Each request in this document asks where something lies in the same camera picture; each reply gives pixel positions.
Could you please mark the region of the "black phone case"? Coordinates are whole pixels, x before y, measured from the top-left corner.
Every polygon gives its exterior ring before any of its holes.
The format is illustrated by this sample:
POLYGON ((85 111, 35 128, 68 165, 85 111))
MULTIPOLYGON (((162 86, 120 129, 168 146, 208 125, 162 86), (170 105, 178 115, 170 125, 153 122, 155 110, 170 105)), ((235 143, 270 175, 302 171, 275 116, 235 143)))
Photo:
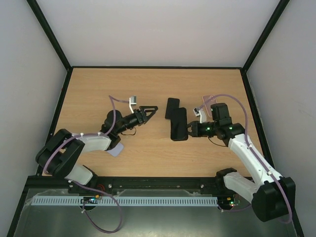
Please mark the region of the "black phone case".
POLYGON ((172 141, 186 141, 188 139, 187 124, 186 108, 178 108, 172 111, 170 119, 170 138, 172 141))

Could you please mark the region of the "dark green phone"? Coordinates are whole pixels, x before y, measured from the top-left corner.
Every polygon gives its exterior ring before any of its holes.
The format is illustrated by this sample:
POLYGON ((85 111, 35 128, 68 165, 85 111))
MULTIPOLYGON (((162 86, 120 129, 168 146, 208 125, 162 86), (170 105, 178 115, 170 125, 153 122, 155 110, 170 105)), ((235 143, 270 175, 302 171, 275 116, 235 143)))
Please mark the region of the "dark green phone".
POLYGON ((168 98, 167 105, 166 105, 166 111, 165 111, 165 119, 170 120, 172 112, 179 108, 180 105, 180 99, 178 98, 168 98))

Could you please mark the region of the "pink phone case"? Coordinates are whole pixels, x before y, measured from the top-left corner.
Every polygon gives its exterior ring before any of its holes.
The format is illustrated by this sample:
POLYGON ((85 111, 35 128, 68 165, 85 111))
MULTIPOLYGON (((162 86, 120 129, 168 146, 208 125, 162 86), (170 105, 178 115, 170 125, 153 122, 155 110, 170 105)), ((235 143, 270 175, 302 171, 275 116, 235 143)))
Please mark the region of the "pink phone case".
POLYGON ((211 105, 217 103, 216 98, 213 98, 213 97, 214 97, 213 94, 202 96, 202 101, 204 103, 203 109, 210 118, 212 117, 211 105))

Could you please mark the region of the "lilac phone case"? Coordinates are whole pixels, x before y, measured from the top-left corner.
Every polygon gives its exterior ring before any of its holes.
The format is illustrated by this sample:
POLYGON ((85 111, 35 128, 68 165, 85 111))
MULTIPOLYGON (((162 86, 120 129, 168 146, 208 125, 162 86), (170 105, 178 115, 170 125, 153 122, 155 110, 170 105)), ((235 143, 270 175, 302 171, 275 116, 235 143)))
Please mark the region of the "lilac phone case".
POLYGON ((122 143, 118 143, 114 148, 107 150, 107 153, 113 157, 117 157, 122 152, 123 148, 124 145, 122 143))

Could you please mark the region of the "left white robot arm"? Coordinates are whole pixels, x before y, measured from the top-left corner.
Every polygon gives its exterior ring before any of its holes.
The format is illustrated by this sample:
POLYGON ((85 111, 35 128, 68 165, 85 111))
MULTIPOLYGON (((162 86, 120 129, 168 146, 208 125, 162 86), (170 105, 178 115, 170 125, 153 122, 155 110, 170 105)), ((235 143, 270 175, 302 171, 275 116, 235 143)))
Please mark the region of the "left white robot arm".
POLYGON ((60 129, 38 152, 36 162, 49 175, 86 185, 95 173, 77 164, 79 156, 92 151, 106 151, 117 157, 124 148, 120 135, 148 122, 157 110, 157 106, 141 106, 124 117, 120 111, 111 110, 98 133, 74 134, 60 129))

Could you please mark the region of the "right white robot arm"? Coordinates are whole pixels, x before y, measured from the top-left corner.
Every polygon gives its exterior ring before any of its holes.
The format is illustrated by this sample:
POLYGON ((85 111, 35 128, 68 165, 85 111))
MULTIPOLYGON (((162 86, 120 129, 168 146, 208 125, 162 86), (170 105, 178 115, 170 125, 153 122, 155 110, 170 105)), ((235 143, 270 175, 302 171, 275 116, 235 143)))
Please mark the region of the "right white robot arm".
POLYGON ((288 215, 292 219, 295 202, 295 183, 290 177, 283 177, 260 154, 240 123, 233 123, 225 103, 210 107, 212 122, 207 122, 203 109, 195 108, 198 121, 188 124, 192 137, 217 138, 238 158, 252 177, 248 180, 236 170, 228 168, 218 172, 216 190, 227 193, 229 190, 249 202, 254 213, 262 222, 288 215))

